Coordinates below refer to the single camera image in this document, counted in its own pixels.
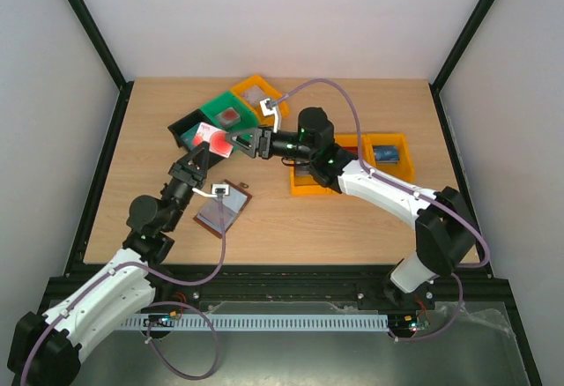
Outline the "red white credit card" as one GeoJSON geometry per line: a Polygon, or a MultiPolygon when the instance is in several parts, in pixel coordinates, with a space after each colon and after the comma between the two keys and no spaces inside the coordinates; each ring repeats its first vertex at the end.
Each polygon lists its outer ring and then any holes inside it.
{"type": "Polygon", "coordinates": [[[208,123],[201,122],[196,127],[194,134],[189,140],[189,144],[193,146],[207,143],[210,152],[222,157],[228,158],[233,151],[233,146],[226,141],[226,132],[212,126],[208,123]]]}

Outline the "brown leather card holder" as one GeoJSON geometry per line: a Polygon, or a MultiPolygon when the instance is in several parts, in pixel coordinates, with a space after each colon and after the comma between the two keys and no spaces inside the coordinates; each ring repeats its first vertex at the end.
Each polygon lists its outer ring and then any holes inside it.
{"type": "Polygon", "coordinates": [[[222,198],[209,198],[193,218],[199,226],[218,238],[231,228],[252,199],[243,187],[228,180],[214,184],[212,190],[219,187],[226,191],[222,198]]]}

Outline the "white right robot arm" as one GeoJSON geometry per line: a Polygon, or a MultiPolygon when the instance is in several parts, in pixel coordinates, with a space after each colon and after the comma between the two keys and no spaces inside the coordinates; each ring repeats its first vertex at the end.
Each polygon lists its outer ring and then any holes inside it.
{"type": "Polygon", "coordinates": [[[321,108],[302,110],[295,132],[259,126],[228,133],[226,141],[251,158],[303,163],[321,186],[367,201],[410,226],[415,250],[382,282],[385,300],[394,308],[405,307],[424,283],[455,271],[477,241],[457,190],[420,188],[369,166],[336,142],[334,125],[321,108]]]}

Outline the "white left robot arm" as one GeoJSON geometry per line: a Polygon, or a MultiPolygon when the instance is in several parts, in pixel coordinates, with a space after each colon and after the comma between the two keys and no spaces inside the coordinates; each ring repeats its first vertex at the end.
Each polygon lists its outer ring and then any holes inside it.
{"type": "Polygon", "coordinates": [[[169,237],[196,189],[204,186],[209,145],[170,168],[159,197],[136,197],[124,243],[97,273],[54,307],[17,323],[7,366],[23,385],[69,385],[93,350],[129,316],[153,303],[156,267],[174,244],[169,237]]]}

